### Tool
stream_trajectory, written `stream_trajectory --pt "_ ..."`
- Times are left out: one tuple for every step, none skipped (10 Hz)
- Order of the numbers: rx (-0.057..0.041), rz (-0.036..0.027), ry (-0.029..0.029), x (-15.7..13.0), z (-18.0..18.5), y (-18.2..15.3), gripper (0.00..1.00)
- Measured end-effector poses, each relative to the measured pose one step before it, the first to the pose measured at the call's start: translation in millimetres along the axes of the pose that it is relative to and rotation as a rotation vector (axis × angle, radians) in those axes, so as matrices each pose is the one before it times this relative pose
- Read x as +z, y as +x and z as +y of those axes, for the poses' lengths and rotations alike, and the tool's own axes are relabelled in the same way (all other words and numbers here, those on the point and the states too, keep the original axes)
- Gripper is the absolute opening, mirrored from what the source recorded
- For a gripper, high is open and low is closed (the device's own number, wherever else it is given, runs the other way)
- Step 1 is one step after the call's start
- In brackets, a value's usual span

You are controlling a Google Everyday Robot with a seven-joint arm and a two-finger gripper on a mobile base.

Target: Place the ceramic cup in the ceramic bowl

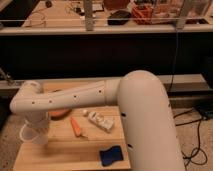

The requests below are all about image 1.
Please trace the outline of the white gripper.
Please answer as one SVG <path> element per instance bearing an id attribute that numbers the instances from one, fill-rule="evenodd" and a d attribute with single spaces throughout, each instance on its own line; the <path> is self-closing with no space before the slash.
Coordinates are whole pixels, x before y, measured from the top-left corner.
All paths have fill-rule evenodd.
<path id="1" fill-rule="evenodd" d="M 25 117 L 25 123 L 39 134 L 47 134 L 49 131 L 50 117 L 47 113 L 34 113 Z"/>

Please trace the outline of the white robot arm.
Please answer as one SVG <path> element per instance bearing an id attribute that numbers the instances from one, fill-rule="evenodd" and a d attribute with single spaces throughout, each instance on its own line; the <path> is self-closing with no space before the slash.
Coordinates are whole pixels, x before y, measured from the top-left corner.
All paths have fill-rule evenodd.
<path id="1" fill-rule="evenodd" d="M 49 127 L 49 111 L 110 105 L 116 105 L 123 117 L 132 171 L 185 171 L 166 89 L 148 71 L 49 93 L 40 83 L 26 81 L 12 98 L 10 110 L 43 134 Z"/>

